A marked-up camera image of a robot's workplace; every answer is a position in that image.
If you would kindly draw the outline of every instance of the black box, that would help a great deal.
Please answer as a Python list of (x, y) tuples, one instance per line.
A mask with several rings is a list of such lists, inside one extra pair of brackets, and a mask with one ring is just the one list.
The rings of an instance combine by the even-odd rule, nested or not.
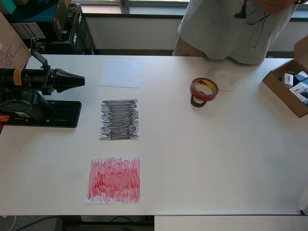
[(39, 53), (42, 54), (85, 54), (85, 46), (75, 23), (65, 24), (61, 41), (41, 45), (44, 50), (40, 50)]
[(85, 45), (85, 53), (86, 54), (94, 54), (95, 45), (86, 21), (86, 18), (83, 17), (82, 9), (79, 4), (72, 3), (69, 7), (69, 12), (67, 15), (67, 22), (74, 22), (77, 26), (77, 30), (79, 31), (83, 44)]
[(71, 0), (30, 0), (5, 15), (23, 40), (59, 41)]

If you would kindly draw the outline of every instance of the window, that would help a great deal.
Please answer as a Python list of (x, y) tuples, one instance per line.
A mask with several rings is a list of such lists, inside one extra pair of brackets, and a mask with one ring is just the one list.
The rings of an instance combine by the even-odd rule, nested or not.
[[(72, 0), (75, 3), (85, 5), (121, 5), (121, 6), (166, 6), (166, 7), (187, 7), (189, 0)], [(299, 4), (299, 11), (308, 11), (308, 2)]]

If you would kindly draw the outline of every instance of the red tape roll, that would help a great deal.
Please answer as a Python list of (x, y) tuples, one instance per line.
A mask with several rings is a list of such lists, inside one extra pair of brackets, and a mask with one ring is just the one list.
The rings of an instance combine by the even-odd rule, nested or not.
[[(196, 88), (196, 85), (198, 85), (198, 84), (204, 84), (204, 85), (209, 86), (211, 88), (211, 90), (213, 91), (213, 93), (212, 94), (204, 94), (203, 92), (198, 91), (197, 88)], [(210, 101), (210, 100), (215, 99), (216, 95), (218, 94), (218, 87), (217, 87), (216, 83), (214, 83), (210, 79), (196, 78), (196, 79), (193, 80), (193, 82), (191, 84), (191, 93), (192, 93), (192, 95), (194, 95), (199, 100)]]

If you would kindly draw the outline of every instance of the black marker scribbles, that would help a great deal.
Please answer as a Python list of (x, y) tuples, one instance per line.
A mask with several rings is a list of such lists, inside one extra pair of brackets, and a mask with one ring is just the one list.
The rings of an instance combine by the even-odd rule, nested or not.
[(100, 140), (116, 141), (138, 138), (138, 100), (102, 101)]

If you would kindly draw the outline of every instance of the black tape roll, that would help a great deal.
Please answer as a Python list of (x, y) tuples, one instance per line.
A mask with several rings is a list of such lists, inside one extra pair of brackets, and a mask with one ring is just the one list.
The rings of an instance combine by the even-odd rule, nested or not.
[(205, 104), (206, 104), (206, 102), (207, 101), (203, 101), (202, 103), (197, 103), (196, 101), (195, 101), (195, 96), (194, 95), (192, 95), (191, 96), (191, 104), (192, 104), (192, 106), (194, 106), (194, 107), (203, 107)]

